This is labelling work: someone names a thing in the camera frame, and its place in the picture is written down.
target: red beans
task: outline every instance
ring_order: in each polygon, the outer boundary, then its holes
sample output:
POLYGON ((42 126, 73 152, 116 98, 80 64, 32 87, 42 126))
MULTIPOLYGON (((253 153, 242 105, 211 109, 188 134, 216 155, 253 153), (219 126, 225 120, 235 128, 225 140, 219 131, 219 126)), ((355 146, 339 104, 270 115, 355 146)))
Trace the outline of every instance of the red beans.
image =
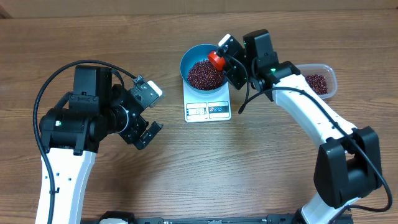
POLYGON ((220 87, 225 79, 223 71, 218 71, 209 60, 197 62, 189 70, 189 84, 199 90, 214 90, 220 87))
POLYGON ((310 85, 311 89, 318 95, 328 94, 328 86, 326 78, 323 75, 305 75, 305 81, 310 85))

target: red object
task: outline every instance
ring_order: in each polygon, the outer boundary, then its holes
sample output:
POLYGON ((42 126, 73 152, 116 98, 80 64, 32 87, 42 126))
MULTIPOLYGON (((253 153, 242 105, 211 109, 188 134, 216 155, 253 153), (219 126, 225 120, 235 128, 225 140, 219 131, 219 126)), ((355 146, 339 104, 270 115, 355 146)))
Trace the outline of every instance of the red object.
POLYGON ((225 59, 219 57, 215 51, 210 52, 210 54, 207 55, 207 58, 211 62, 211 64, 217 68, 217 70, 222 71, 225 65, 225 59))

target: blue bowl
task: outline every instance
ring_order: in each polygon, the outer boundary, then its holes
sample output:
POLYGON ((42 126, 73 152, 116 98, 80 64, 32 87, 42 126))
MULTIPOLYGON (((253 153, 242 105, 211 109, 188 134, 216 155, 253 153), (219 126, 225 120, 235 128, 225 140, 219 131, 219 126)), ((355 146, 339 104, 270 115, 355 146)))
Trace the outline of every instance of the blue bowl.
POLYGON ((185 53, 185 55, 182 57, 181 64, 180 64, 181 77, 182 77, 182 79, 184 79, 184 82, 186 84, 188 84, 188 86, 193 91, 196 91, 196 92, 202 93, 202 94, 215 93, 218 90, 220 90, 223 85, 225 85, 227 83, 227 79, 225 78, 224 83, 217 89, 199 90, 197 88, 192 87, 188 82, 188 79, 187 79, 188 73, 189 73, 189 70, 193 67, 193 65, 197 62, 207 60, 207 55, 214 50, 217 50, 217 46, 215 46, 213 44, 201 44, 201 45, 197 45, 197 46, 194 46, 191 49, 189 49, 185 53))

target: plastic container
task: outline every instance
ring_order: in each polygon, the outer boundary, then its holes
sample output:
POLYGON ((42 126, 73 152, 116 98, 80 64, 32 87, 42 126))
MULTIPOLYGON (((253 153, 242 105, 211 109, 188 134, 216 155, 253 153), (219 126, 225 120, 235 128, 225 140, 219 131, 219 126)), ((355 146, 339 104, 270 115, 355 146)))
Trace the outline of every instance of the plastic container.
POLYGON ((213 44, 201 44, 201 45, 196 45, 194 47, 192 47, 191 49, 189 49, 184 56, 181 59, 181 64, 180 64, 180 73, 181 73, 181 77, 184 80, 184 82, 186 84, 188 84, 188 86, 195 92, 201 93, 201 94, 210 94, 210 93, 215 93, 218 90, 221 89, 221 87, 223 87, 224 85, 228 85, 227 83, 227 79, 224 79, 224 83, 218 87, 217 89, 214 90, 199 90, 197 88, 192 87, 189 82, 188 82, 188 73, 189 70, 193 67, 193 65, 196 62, 200 62, 203 60, 208 60, 207 59, 207 55, 214 51, 217 50, 217 46, 213 45, 213 44))
POLYGON ((319 95, 321 99, 327 99, 332 97, 337 92, 337 79, 335 71, 329 66, 325 64, 306 64, 306 65, 297 65, 298 69, 300 69, 302 75, 323 75, 326 79, 326 85, 328 87, 328 94, 319 95))

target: wooden table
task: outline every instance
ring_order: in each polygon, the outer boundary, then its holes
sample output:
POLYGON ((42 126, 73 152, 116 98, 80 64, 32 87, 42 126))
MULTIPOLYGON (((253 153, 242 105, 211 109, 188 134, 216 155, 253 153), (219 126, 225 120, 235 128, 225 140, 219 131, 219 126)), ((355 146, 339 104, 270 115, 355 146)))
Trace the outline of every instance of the wooden table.
MULTIPOLYGON (((43 82, 66 63, 98 59, 155 80, 166 97, 145 119, 164 129, 143 151, 117 135, 100 144, 83 217, 107 210, 137 217, 253 217, 293 213, 315 193, 317 157, 296 122, 265 97, 237 111, 244 91, 230 88, 231 121, 187 124, 180 59, 190 47, 269 29, 280 61, 326 63, 339 88, 327 102, 381 140, 383 173, 398 197, 398 11, 266 12, 0 20, 0 223, 33 223, 40 154, 32 107, 43 82)), ((127 85, 132 81, 125 79, 127 85)), ((46 90, 39 116, 73 88, 73 70, 46 90)), ((360 204, 383 207, 383 189, 360 204)), ((396 223, 388 213, 353 211, 358 223, 396 223)))

